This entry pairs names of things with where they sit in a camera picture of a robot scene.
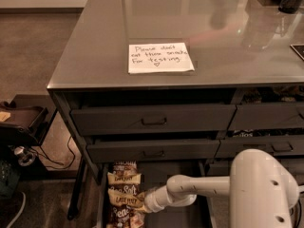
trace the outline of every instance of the gray tabletop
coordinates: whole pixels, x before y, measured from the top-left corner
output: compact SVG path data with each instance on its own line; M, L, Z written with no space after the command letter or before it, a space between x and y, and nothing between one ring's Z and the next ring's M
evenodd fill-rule
M88 0L48 88L301 84L302 17L257 0ZM195 71L128 73L129 45L175 42Z

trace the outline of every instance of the white paper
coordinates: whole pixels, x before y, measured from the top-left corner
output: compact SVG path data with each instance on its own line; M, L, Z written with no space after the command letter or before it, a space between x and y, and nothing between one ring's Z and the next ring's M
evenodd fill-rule
M129 45L129 73L193 70L184 43Z

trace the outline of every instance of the concrete floor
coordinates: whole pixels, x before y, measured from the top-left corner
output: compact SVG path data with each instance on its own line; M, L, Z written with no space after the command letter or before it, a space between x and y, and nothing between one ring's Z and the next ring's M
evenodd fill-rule
M79 14L0 14L0 101L11 101L16 94L48 94L48 81L56 67ZM59 115L49 130L43 148L49 157L68 165L69 133ZM74 142L70 147L77 170L80 154ZM43 164L55 166L41 158ZM24 213L13 228L91 228L96 224L98 186L87 173L81 196L81 213L67 220L67 208L74 180L23 180L18 190L27 195ZM212 199L218 228L228 228L228 199Z

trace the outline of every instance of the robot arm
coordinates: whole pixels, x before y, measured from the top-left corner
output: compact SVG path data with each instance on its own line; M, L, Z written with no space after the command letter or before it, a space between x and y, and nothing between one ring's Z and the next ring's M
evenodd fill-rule
M166 206L190 205L197 195L229 197L231 228L291 228L289 209L297 203L299 188L275 158L250 149L236 156L230 177L173 176L165 186L149 190L144 204L159 212Z

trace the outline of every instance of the open drawer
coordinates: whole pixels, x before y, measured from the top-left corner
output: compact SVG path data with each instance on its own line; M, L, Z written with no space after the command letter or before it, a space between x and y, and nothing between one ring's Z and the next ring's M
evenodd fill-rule
M108 207L106 173L104 168L101 184L98 228L105 228ZM198 161L151 161L138 162L138 172L142 173L141 190L145 191L156 186L165 185L168 178L173 175L182 174L191 177L200 177L200 166ZM187 207L167 207L159 213L151 213L145 216L146 228L192 228L209 227L209 212L206 199L197 197L194 204Z
M176 104L90 107L71 111L82 136L226 130L236 107Z
M274 156L304 155L304 139L303 136L230 138L220 141L216 158L233 158L249 148L257 148Z
M303 103L237 105L229 130L304 127Z
M164 161L214 158L219 141L205 139L113 141L97 140L87 146L94 163L122 161Z

